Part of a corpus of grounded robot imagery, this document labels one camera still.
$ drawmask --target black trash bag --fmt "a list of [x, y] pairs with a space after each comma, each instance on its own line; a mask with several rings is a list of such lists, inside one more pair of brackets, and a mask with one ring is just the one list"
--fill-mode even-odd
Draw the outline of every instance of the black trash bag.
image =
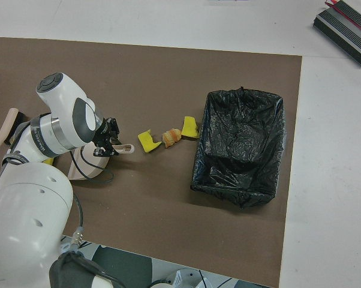
[[191, 189], [241, 208], [268, 203], [284, 142], [282, 97], [243, 87], [208, 93]]

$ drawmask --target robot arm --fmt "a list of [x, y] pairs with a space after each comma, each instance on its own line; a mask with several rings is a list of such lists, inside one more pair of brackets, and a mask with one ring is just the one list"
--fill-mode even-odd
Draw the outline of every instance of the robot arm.
[[[51, 113], [21, 124], [2, 162], [0, 287], [49, 287], [49, 269], [60, 255], [73, 190], [62, 172], [40, 162], [90, 141], [116, 155], [107, 149], [119, 133], [118, 126], [112, 126], [112, 118], [105, 120], [67, 75], [47, 76], [37, 86], [37, 94]], [[94, 283], [112, 287], [99, 277], [92, 287]]]

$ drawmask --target gray joint cap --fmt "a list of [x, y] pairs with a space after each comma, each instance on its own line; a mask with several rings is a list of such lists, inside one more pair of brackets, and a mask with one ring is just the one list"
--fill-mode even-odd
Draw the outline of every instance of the gray joint cap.
[[53, 88], [57, 87], [57, 85], [62, 81], [62, 79], [62, 73], [55, 73], [47, 76], [38, 84], [37, 92], [43, 93], [52, 90]]

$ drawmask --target yellow object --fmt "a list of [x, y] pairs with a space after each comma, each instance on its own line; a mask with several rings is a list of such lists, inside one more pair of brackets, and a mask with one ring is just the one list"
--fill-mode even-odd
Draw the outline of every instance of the yellow object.
[[138, 135], [138, 139], [140, 143], [142, 144], [143, 149], [146, 153], [154, 150], [156, 147], [158, 147], [162, 142], [154, 143], [151, 137], [151, 130], [148, 130], [146, 132], [140, 133]]
[[199, 131], [194, 117], [185, 116], [182, 135], [186, 137], [199, 138]]
[[174, 145], [181, 139], [181, 131], [179, 129], [171, 129], [162, 134], [163, 143], [166, 145], [166, 148]]
[[48, 158], [48, 159], [46, 159], [46, 160], [43, 161], [43, 163], [46, 163], [46, 164], [48, 164], [48, 165], [52, 165], [53, 162], [54, 162], [54, 158]]

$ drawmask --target brown mat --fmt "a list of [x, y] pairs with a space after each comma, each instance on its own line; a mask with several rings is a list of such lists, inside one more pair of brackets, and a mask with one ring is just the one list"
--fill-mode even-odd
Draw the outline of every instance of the brown mat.
[[[276, 287], [300, 65], [300, 56], [0, 38], [0, 127], [10, 107], [29, 117], [48, 112], [36, 85], [54, 72], [68, 74], [104, 116], [116, 117], [122, 143], [136, 146], [135, 154], [109, 162], [116, 175], [111, 184], [73, 183], [85, 238]], [[279, 94], [287, 114], [277, 197], [243, 211], [189, 189], [197, 142], [181, 140], [145, 154], [137, 139], [152, 129], [160, 140], [162, 132], [181, 129], [184, 116], [201, 122], [208, 92], [240, 86]], [[67, 172], [70, 161], [64, 155], [56, 164]], [[76, 225], [73, 205], [65, 233]]]

